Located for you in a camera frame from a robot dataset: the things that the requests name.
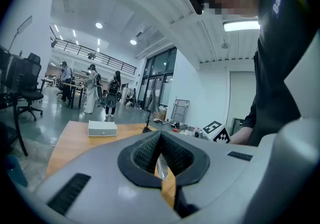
fluorescent light panel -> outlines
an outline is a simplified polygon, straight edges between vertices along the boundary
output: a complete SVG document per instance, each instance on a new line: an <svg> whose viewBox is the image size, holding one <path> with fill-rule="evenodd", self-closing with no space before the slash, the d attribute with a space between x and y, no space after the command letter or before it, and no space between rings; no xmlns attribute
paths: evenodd
<svg viewBox="0 0 320 224"><path fill-rule="evenodd" d="M258 21L238 21L226 22L223 24L225 32L240 31L240 30L253 30L260 29Z"/></svg>

desk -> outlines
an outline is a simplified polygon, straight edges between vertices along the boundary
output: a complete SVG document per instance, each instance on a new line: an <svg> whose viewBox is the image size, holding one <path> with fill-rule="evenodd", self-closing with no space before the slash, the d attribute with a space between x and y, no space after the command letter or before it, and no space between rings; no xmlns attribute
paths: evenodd
<svg viewBox="0 0 320 224"><path fill-rule="evenodd" d="M15 124L15 129L12 129L11 127L3 124L2 128L5 130L5 132L7 133L6 136L4 136L1 140L0 140L0 144L1 144L1 148L7 148L9 147L16 139L19 140L21 148L23 150L23 153L25 156L28 156L28 153L26 151L26 147L24 145L24 142L22 140L21 137L21 133L20 133L20 128L19 128L19 123L18 123L18 113L17 113L17 105L18 105L18 96L19 93L18 91L15 91L13 89L10 89L8 87L6 87L3 84L0 84L0 98L3 98L6 102L5 105L3 105L4 107L2 107L1 109L4 109L6 107L13 107L13 118L14 118L14 124Z"/></svg>
<svg viewBox="0 0 320 224"><path fill-rule="evenodd" d="M80 98L79 98L79 104L78 107L80 109L81 107L81 101L82 101L82 94L84 93L84 86L77 86L77 85L73 85L70 83L64 83L64 85L70 86L70 93L71 93L71 97L69 97L69 105L71 105L71 108L74 107L74 96L76 94L76 89L81 89L80 92Z"/></svg>
<svg viewBox="0 0 320 224"><path fill-rule="evenodd" d="M125 139L142 133L145 124L118 124L117 136L113 137L88 137L88 123L69 121L64 128L60 139L55 145L55 149L49 160L46 171L46 177L55 173L58 169L62 168L68 162L87 151L90 148L107 144L116 140ZM173 207L174 196L176 194L175 184L176 178L168 168L168 176L162 182L162 196L166 202Z"/></svg>

wooden table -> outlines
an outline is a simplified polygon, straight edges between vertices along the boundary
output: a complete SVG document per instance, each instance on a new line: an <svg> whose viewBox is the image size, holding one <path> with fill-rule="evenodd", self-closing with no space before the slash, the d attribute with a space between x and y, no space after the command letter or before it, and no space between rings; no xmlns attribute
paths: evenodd
<svg viewBox="0 0 320 224"><path fill-rule="evenodd" d="M80 92L80 98L79 98L79 104L78 107L81 107L81 101L82 101L82 94L84 92L84 86L77 86L74 84L70 84L70 83L64 83L64 85L70 86L71 87L71 97L69 98L69 106L71 105L71 108L74 107L74 96L76 94L76 89L81 89Z"/></svg>
<svg viewBox="0 0 320 224"><path fill-rule="evenodd" d="M90 148L107 144L116 140L132 137L138 134L142 134L142 130L145 124L118 124L117 136L113 137L88 137L88 123L69 121L64 128L60 139L55 145L55 149L49 160L49 164L46 171L46 177L49 177L55 173L58 169L62 168L72 159L76 158L83 152ZM157 168L155 169L155 175L158 176ZM162 196L166 202L173 207L174 196L176 194L175 184L176 178L168 168L168 176L165 181L162 182Z"/></svg>

black rubber pad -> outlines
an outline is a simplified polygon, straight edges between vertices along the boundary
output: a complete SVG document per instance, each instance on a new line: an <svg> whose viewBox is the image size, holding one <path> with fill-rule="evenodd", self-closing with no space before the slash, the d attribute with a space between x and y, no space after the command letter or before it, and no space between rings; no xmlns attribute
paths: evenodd
<svg viewBox="0 0 320 224"><path fill-rule="evenodd" d="M253 157L253 155L249 155L249 154L242 154L242 153L238 153L238 152L234 152L231 151L229 154L229 156L241 159L241 160L245 160L245 161L250 161L251 158Z"/></svg>
<svg viewBox="0 0 320 224"><path fill-rule="evenodd" d="M90 178L82 173L75 174L47 205L61 215L65 215Z"/></svg>

floor lamp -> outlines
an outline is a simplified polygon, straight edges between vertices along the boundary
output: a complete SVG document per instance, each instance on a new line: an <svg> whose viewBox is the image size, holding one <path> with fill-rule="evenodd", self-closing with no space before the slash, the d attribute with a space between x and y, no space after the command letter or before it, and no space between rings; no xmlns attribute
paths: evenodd
<svg viewBox="0 0 320 224"><path fill-rule="evenodd" d="M152 96L152 100L151 100L151 102L150 102L150 104L149 104L149 106L148 106L148 112L149 112L149 115L148 115L148 119L147 119L147 121L146 121L146 126L143 128L143 131L142 131L142 133L146 133L146 132L149 132L149 131L151 131L150 129L149 129L149 122L150 122L150 115L151 115L151 112L152 113L154 113L154 112L160 112L160 108L159 108L159 105L158 105L158 103L157 103L157 99L156 99L156 91L155 91L155 89L152 89L151 90L151 96Z"/></svg>
<svg viewBox="0 0 320 224"><path fill-rule="evenodd" d="M10 45L10 47L9 47L8 53L10 53L11 46L12 46L12 44L14 43L15 38L17 37L17 35L18 35L18 34L21 34L21 33L25 30L25 28L27 28L29 25L31 25L31 23L32 23L32 16L29 16L29 17L22 23L22 25L20 25L20 26L18 27L18 29L16 30L16 35L14 36L14 38L13 38L13 40L12 40L12 42L11 42L11 45Z"/></svg>

